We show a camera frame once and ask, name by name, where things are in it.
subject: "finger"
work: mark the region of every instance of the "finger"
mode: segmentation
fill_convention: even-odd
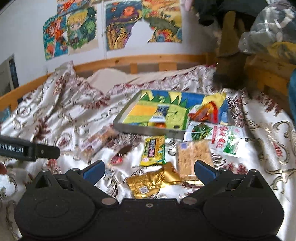
[[[6,167],[0,163],[0,174],[5,175],[7,173]]]

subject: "screw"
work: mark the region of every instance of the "screw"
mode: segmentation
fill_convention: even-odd
[[[185,203],[187,205],[194,205],[197,203],[197,200],[194,197],[185,197],[185,198],[183,198],[182,201],[183,201],[183,203]]]
[[[115,203],[116,203],[116,199],[112,197],[106,197],[102,200],[102,204],[105,204],[105,205],[113,205]]]
[[[152,204],[152,203],[147,203],[147,204],[146,204],[146,207],[151,208],[151,207],[153,207],[153,204]]]

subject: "bed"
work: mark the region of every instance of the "bed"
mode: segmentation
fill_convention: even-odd
[[[257,91],[251,95],[246,89],[215,89],[212,83],[214,63],[215,55],[211,53],[197,56],[130,56],[78,66],[67,62],[52,74],[2,96],[0,110],[9,106],[12,113],[1,124],[1,135],[55,145],[61,150],[57,160],[40,158],[35,163],[0,158],[0,162],[8,169],[7,175],[0,175],[0,233],[4,240],[21,237],[13,218],[14,208],[25,191],[25,184],[43,168],[59,174],[70,168],[83,169],[101,159],[106,164],[106,171],[96,186],[119,202],[123,198],[133,198],[125,179],[159,168],[139,166],[144,148],[143,136],[120,133],[89,161],[79,158],[77,146],[90,134],[111,125],[123,106],[141,89],[205,94],[226,92],[235,125],[244,128],[247,133],[246,149],[242,158],[212,153],[214,167],[228,168],[239,174],[258,169],[285,210],[285,219],[278,236],[282,240],[295,240],[293,203],[296,179],[293,173],[296,171],[296,132],[293,122],[263,92]],[[17,99],[24,95],[26,98],[18,105]],[[168,139],[165,146],[166,161],[172,162],[174,166],[178,141]],[[134,148],[121,166],[110,166],[111,158],[124,143],[133,143]],[[201,186],[187,183],[170,185],[161,188],[151,198],[180,200],[198,188]]]

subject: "blue gripper pad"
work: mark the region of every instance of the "blue gripper pad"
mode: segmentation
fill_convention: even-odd
[[[80,174],[84,180],[87,180],[92,185],[95,185],[105,174],[105,164],[102,160],[98,160],[84,168]]]
[[[205,185],[213,181],[219,175],[219,171],[201,160],[195,162],[194,173]]]

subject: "poster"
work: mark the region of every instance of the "poster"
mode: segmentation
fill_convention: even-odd
[[[142,1],[124,1],[106,4],[107,50],[124,48],[131,29],[142,18]]]
[[[57,15],[62,16],[89,4],[90,0],[57,0]]]
[[[66,16],[53,16],[43,25],[45,60],[67,54]]]
[[[143,19],[154,30],[148,42],[182,42],[179,0],[143,0]]]
[[[98,48],[96,35],[97,10],[95,7],[67,14],[67,40],[69,54]]]

